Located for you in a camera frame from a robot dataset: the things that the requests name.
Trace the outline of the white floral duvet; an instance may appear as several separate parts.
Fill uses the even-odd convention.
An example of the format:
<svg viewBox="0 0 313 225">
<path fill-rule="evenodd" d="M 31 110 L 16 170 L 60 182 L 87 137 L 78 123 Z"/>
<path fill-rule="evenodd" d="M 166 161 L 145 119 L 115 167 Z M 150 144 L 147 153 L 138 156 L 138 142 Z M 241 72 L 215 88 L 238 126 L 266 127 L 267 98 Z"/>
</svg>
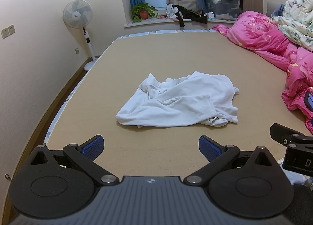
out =
<svg viewBox="0 0 313 225">
<path fill-rule="evenodd" d="M 312 52 L 312 0 L 286 0 L 272 22 L 289 40 Z"/>
</svg>

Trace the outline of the pile of dark clothes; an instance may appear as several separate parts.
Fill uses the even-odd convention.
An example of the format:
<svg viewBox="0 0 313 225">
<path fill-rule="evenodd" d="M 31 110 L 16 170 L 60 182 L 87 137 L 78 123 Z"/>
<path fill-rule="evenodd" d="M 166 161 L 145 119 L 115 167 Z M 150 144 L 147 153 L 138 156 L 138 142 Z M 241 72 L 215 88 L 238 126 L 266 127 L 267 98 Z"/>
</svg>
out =
<svg viewBox="0 0 313 225">
<path fill-rule="evenodd" d="M 167 0 L 167 18 L 176 20 L 180 28 L 185 26 L 184 20 L 207 24 L 207 13 L 202 0 Z"/>
</svg>

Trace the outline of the white long-sleeve shirt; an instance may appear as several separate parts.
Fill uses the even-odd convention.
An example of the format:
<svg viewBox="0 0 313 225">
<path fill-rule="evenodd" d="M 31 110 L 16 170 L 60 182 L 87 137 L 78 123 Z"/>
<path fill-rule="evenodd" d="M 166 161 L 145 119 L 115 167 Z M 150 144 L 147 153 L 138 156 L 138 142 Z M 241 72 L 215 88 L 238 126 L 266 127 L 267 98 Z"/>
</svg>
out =
<svg viewBox="0 0 313 225">
<path fill-rule="evenodd" d="M 116 115 L 119 124 L 141 127 L 223 127 L 238 123 L 232 101 L 239 89 L 225 75 L 193 72 L 159 82 L 150 74 Z"/>
</svg>

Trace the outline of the clear plastic storage bin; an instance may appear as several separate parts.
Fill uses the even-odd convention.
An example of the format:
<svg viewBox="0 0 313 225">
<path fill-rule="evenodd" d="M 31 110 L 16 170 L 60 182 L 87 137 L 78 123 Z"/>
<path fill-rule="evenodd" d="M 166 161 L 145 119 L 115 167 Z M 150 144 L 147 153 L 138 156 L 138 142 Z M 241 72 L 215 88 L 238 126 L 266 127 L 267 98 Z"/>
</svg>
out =
<svg viewBox="0 0 313 225">
<path fill-rule="evenodd" d="M 215 19 L 235 20 L 242 14 L 241 0 L 204 0 L 207 13 Z"/>
</svg>

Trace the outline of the pink floral quilt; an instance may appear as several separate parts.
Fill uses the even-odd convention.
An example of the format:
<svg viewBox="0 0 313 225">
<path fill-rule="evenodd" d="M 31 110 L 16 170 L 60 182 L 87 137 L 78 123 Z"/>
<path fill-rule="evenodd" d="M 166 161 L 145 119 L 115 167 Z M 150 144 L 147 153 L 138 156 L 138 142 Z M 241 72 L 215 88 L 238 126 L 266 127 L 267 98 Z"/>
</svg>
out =
<svg viewBox="0 0 313 225">
<path fill-rule="evenodd" d="M 312 111 L 304 102 L 305 94 L 312 93 L 312 52 L 293 44 L 268 16 L 254 11 L 243 12 L 231 27 L 213 29 L 286 72 L 282 100 L 289 110 L 301 110 L 312 132 Z"/>
</svg>

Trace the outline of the blue phone on quilt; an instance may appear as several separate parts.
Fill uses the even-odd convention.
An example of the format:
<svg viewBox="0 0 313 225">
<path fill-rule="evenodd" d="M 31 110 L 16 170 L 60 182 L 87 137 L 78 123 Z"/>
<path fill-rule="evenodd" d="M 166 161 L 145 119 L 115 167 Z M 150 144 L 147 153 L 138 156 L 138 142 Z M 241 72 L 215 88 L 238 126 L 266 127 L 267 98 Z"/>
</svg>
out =
<svg viewBox="0 0 313 225">
<path fill-rule="evenodd" d="M 311 112 L 313 111 L 313 94 L 309 91 L 305 93 L 304 103 L 306 108 L 308 108 Z"/>
</svg>

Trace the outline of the tan bed mattress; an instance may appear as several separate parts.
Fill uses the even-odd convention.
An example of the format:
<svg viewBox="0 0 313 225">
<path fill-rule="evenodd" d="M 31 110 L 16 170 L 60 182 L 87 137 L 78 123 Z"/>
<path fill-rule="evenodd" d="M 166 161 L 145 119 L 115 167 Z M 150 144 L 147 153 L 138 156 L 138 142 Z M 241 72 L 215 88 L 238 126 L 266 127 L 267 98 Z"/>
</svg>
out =
<svg viewBox="0 0 313 225">
<path fill-rule="evenodd" d="M 206 135 L 242 150 L 285 148 L 270 137 L 282 124 L 308 134 L 305 117 L 281 94 L 286 73 L 218 32 L 176 32 L 114 41 L 86 74 L 47 146 L 104 138 L 97 164 L 117 177 L 186 177 L 207 164 Z"/>
</svg>

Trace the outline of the white standing fan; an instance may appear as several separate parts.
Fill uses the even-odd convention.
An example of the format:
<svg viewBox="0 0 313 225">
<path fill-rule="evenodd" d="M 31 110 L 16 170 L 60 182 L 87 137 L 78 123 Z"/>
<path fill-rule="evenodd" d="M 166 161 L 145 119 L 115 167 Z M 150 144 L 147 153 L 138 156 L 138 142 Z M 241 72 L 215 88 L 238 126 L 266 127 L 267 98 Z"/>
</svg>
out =
<svg viewBox="0 0 313 225">
<path fill-rule="evenodd" d="M 87 25 L 91 22 L 93 12 L 90 4 L 85 0 L 73 0 L 69 2 L 63 10 L 63 22 L 71 28 L 81 29 L 86 40 L 92 60 L 84 66 L 85 71 L 89 71 L 96 63 L 91 38 L 87 30 Z"/>
</svg>

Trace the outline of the potted green plant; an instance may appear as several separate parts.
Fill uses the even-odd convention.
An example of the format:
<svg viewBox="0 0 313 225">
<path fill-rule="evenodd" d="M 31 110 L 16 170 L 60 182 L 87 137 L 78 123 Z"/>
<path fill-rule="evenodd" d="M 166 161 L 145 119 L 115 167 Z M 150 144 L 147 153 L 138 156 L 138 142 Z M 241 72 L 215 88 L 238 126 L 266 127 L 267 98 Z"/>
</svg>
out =
<svg viewBox="0 0 313 225">
<path fill-rule="evenodd" d="M 156 18 L 158 10 L 148 3 L 139 3 L 130 10 L 132 22 L 137 23 L 148 18 Z"/>
</svg>

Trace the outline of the wall light switch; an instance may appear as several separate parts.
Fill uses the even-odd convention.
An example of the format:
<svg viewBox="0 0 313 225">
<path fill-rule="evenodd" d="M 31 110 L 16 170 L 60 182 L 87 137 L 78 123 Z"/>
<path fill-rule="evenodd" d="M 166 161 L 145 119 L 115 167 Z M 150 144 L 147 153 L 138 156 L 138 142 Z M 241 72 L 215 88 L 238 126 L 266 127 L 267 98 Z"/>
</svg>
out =
<svg viewBox="0 0 313 225">
<path fill-rule="evenodd" d="M 14 25 L 10 25 L 7 28 L 1 30 L 1 37 L 2 39 L 6 39 L 8 36 L 15 34 Z"/>
</svg>

